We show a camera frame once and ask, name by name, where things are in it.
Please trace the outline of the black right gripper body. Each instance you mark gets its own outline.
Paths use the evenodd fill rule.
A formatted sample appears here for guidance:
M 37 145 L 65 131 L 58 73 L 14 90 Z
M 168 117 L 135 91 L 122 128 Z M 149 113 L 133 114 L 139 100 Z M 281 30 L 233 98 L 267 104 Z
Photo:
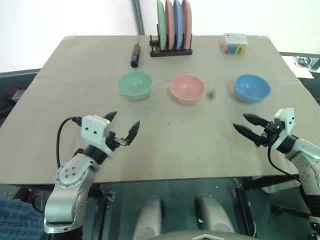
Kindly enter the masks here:
M 263 133 L 259 138 L 259 145 L 264 147 L 271 147 L 275 140 L 284 129 L 284 122 L 272 122 L 267 120 L 260 120 L 259 125 L 264 127 Z

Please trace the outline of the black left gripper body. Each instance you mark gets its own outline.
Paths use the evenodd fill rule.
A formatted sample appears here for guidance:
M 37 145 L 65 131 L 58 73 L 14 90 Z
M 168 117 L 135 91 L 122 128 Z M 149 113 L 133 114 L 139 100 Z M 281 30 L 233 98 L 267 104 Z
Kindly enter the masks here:
M 105 139 L 105 144 L 110 150 L 115 151 L 120 146 L 128 146 L 129 142 L 126 139 L 116 137 L 116 133 L 110 131 Z

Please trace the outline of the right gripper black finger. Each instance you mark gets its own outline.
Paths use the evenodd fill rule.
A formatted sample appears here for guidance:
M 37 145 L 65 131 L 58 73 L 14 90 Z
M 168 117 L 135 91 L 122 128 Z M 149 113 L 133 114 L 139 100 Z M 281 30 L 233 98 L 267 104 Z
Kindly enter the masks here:
M 255 126 L 267 127 L 270 123 L 266 119 L 252 113 L 244 113 L 243 117 Z
M 251 140 L 254 142 L 256 145 L 261 145 L 261 137 L 257 134 L 255 134 L 250 128 L 240 125 L 240 124 L 233 124 L 233 127 L 245 138 Z

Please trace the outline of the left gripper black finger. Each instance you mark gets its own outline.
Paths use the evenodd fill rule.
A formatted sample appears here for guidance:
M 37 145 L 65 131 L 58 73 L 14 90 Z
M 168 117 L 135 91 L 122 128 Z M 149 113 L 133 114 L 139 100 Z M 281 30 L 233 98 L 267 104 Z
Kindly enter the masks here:
M 128 131 L 128 135 L 127 137 L 125 138 L 125 141 L 127 143 L 127 145 L 129 146 L 132 141 L 135 139 L 135 137 L 137 136 L 138 134 L 138 131 L 139 131 L 139 127 L 140 127 L 140 121 L 137 121 L 131 128 L 130 130 Z
M 104 117 L 103 117 L 103 121 L 105 123 L 111 123 L 114 119 L 114 117 L 116 116 L 117 114 L 117 111 L 112 111 L 112 112 L 109 112 L 107 113 Z

